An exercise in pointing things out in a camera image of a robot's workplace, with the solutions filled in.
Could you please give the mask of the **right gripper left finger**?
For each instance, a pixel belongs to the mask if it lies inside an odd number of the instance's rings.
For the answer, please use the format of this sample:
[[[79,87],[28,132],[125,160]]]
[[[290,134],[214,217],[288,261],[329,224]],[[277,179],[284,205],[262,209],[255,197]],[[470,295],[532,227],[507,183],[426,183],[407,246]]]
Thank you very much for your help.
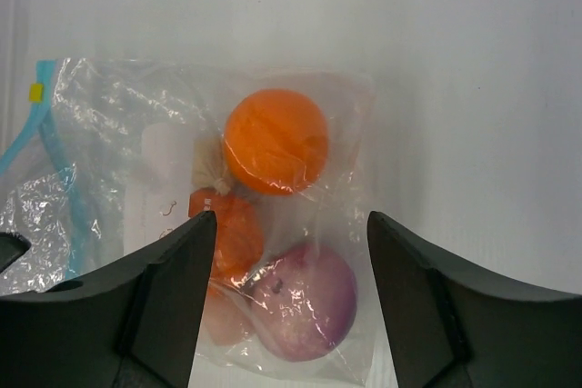
[[[89,274],[2,297],[2,386],[188,386],[215,240],[202,212]]]

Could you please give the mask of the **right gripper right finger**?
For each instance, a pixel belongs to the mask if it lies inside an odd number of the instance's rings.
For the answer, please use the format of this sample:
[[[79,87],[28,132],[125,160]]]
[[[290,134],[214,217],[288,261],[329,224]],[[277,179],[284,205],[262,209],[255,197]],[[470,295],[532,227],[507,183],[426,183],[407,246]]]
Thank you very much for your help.
[[[580,295],[494,273],[380,212],[367,240],[399,386],[580,386]]]

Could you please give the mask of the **zip top bag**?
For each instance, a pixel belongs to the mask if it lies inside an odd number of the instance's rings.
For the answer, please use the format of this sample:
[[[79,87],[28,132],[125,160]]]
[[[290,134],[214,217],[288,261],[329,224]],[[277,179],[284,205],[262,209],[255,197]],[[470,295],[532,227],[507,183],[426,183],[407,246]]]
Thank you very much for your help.
[[[364,384],[358,75],[41,61],[1,158],[1,384],[186,387],[196,357]]]

